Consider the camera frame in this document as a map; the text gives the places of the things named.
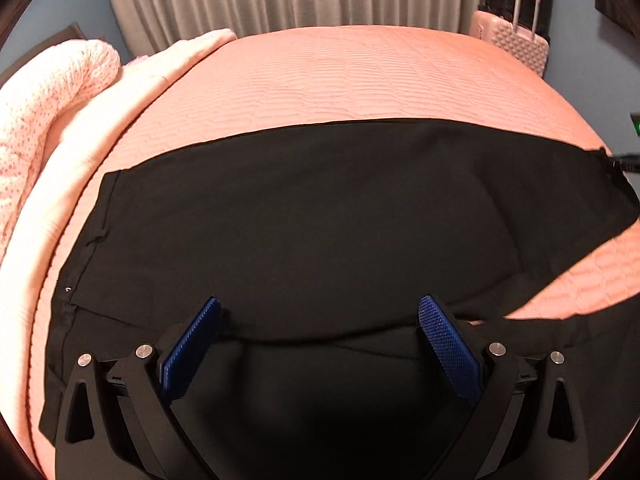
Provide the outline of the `black pants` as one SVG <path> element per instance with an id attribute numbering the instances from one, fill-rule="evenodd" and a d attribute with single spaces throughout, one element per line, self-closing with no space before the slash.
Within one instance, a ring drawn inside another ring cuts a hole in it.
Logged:
<path id="1" fill-rule="evenodd" d="M 80 356 L 156 344 L 215 298 L 171 404 L 213 479 L 439 479 L 476 404 L 420 329 L 431 295 L 482 341 L 566 356 L 590 477 L 639 417 L 639 301 L 510 314 L 638 215 L 603 150 L 442 120 L 270 129 L 112 172 L 53 295 L 41 431 L 55 446 Z"/>

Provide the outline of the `pink hardshell suitcase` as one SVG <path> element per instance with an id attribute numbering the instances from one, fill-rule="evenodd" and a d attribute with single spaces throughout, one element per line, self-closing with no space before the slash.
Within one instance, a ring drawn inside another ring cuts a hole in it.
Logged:
<path id="1" fill-rule="evenodd" d="M 537 34 L 541 0 L 534 0 L 534 3 L 533 21 L 529 27 L 520 23 L 523 0 L 514 0 L 510 22 L 497 14 L 476 10 L 469 35 L 508 52 L 542 78 L 547 67 L 549 43 Z"/>

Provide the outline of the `pink speckled pillow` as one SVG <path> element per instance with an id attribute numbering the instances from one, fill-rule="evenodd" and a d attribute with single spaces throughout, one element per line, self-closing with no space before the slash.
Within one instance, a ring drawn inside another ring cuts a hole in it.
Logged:
<path id="1" fill-rule="evenodd" d="M 52 122 L 97 96 L 116 78 L 118 52 L 99 39 L 72 39 L 47 48 L 1 88 L 1 250 L 35 185 Z"/>

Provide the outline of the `light pink folded blanket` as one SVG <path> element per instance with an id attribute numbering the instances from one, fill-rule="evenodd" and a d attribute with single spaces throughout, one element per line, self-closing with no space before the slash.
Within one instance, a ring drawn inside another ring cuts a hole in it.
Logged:
<path id="1" fill-rule="evenodd" d="M 101 180 L 183 144 L 171 133 L 127 130 L 193 67 L 213 61 L 235 38 L 229 29 L 215 30 L 134 64 L 120 63 L 106 89 L 51 124 L 35 185 L 1 251 L 1 415 L 29 456 L 47 443 L 38 425 L 53 292 Z"/>

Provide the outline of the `salmon quilted bedspread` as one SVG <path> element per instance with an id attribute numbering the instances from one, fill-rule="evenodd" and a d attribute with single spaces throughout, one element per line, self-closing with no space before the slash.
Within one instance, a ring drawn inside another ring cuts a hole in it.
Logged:
<path id="1" fill-rule="evenodd" d="M 434 30 L 317 27 L 246 37 L 221 47 L 159 96 L 126 130 L 82 194 L 50 263 L 32 330 L 29 422 L 39 465 L 54 479 L 54 448 L 38 430 L 44 347 L 58 274 L 106 172 L 180 146 L 308 122 L 423 117 L 605 144 L 558 92 L 491 44 Z M 639 292 L 639 222 L 610 240 L 510 318 L 568 318 Z"/>

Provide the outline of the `dark headboard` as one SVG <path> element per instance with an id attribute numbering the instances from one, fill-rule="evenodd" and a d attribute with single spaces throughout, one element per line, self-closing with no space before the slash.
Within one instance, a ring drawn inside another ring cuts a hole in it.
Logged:
<path id="1" fill-rule="evenodd" d="M 47 50 L 47 48 L 57 46 L 58 44 L 62 44 L 62 42 L 65 42 L 67 40 L 74 39 L 85 39 L 85 35 L 82 33 L 77 23 L 69 24 L 67 27 L 59 30 L 49 38 L 41 41 L 40 44 L 36 44 L 35 47 L 32 47 L 29 51 L 23 54 L 1 74 L 0 87 L 3 87 L 16 72 L 18 72 L 24 65 L 35 58 L 38 54 L 40 54 L 44 50 Z"/>

